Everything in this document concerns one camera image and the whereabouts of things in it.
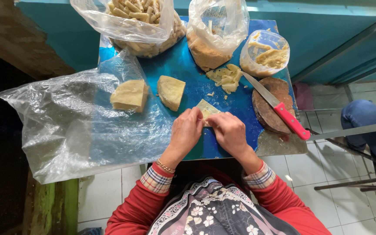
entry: red sleeve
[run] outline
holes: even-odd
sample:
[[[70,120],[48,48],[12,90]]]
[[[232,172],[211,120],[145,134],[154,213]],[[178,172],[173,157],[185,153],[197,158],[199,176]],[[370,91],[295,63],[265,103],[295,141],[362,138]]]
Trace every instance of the red sleeve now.
[[[252,192],[260,206],[289,223],[301,235],[331,235],[310,208],[279,177],[268,187],[252,189]]]
[[[290,207],[299,206],[308,208],[292,191],[292,189],[279,177],[276,177],[275,181],[264,189],[251,190],[258,200],[259,205],[273,214]]]
[[[173,176],[165,173],[155,164],[154,170],[166,177]],[[117,207],[107,222],[105,235],[123,234],[146,234],[150,226],[162,210],[165,197],[164,194],[154,193],[147,189],[140,180],[124,200],[124,203]]]

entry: red knife handle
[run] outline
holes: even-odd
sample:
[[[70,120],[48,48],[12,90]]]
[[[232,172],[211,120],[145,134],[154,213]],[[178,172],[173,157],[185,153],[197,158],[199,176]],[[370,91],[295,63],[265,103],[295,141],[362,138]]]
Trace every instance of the red knife handle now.
[[[284,103],[280,102],[274,108],[275,112],[284,120],[284,122],[297,134],[302,140],[310,138],[310,131],[306,131],[297,119],[285,109]]]

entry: blue jeans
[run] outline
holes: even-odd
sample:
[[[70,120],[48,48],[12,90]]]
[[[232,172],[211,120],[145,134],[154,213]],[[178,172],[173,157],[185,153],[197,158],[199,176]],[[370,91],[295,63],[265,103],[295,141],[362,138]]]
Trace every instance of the blue jeans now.
[[[376,124],[376,105],[368,100],[359,99],[342,109],[342,128],[356,128]],[[376,156],[376,131],[353,136],[346,136],[349,148],[362,151],[368,144]]]

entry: plastic container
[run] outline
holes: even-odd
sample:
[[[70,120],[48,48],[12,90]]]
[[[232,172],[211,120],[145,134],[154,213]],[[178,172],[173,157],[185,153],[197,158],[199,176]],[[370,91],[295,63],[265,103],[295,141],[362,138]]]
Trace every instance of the plastic container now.
[[[254,77],[270,77],[284,69],[290,60],[290,47],[279,34],[256,30],[240,53],[240,67]]]

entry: knife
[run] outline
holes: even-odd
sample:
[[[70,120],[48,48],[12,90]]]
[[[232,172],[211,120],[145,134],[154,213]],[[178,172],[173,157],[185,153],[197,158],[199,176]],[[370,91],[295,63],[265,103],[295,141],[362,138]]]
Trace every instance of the knife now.
[[[260,84],[255,78],[249,74],[243,72],[243,76],[253,85],[253,87],[261,94],[261,96],[268,102],[269,105],[274,108],[278,116],[297,134],[302,140],[308,140],[310,138],[310,131],[306,131],[297,119],[285,109],[285,105],[279,102],[262,84]]]

